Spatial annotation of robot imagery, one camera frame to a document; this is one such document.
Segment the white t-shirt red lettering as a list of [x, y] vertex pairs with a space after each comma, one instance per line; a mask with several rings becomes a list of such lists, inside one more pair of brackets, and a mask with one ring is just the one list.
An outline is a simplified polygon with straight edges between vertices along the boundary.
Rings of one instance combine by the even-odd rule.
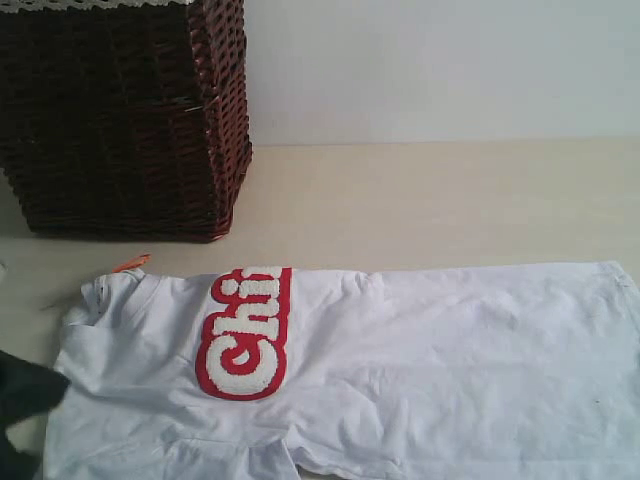
[[129, 270], [61, 333], [47, 479], [639, 475], [639, 291], [615, 263]]

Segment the brown wicker laundry basket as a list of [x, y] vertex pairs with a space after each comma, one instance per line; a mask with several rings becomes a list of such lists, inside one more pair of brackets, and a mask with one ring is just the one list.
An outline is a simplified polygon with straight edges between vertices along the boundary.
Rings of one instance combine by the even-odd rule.
[[1, 168], [49, 237], [209, 243], [252, 159], [240, 1], [1, 12]]

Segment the white lace cloth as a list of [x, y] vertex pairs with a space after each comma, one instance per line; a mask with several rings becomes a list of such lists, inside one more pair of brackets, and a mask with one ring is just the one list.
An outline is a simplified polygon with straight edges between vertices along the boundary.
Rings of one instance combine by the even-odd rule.
[[189, 5], [193, 0], [1, 0], [2, 13], [17, 14], [22, 11], [65, 11], [69, 9], [90, 10], [92, 8], [113, 9], [120, 6], [142, 7], [167, 6], [171, 3]]

